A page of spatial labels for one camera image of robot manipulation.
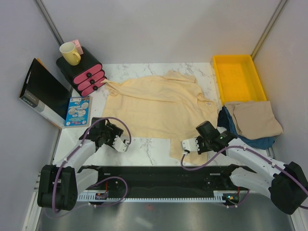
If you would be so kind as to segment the cream yellow t shirt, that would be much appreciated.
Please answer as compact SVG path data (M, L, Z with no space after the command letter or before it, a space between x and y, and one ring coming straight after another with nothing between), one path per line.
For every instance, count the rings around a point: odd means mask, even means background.
M104 80L109 91L104 117L116 117L133 137L170 140L170 157L181 160L181 141L197 137L196 127L218 123L217 104L207 99L193 75L170 70L163 76Z

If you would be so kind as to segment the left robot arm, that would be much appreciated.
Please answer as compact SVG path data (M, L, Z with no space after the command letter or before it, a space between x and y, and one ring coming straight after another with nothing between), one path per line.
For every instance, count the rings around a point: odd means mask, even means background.
M97 167L84 167L84 163L104 145L124 153L132 142L131 136L127 140L121 139L123 129L111 120L112 117L94 117L73 150L57 163L41 169L37 197L39 207L51 208L54 213L71 211L78 196L86 189L104 187L105 176Z

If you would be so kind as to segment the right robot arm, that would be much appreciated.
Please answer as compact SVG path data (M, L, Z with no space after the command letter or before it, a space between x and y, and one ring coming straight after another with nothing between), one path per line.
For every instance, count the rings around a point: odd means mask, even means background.
M224 153L226 156L244 164L243 167L231 167L231 172L220 177L221 186L232 189L244 187L269 198L282 212L292 215L308 197L308 181L301 168L295 162L285 164L268 156L259 154L246 146L229 131L220 133L209 121L196 127L198 150Z

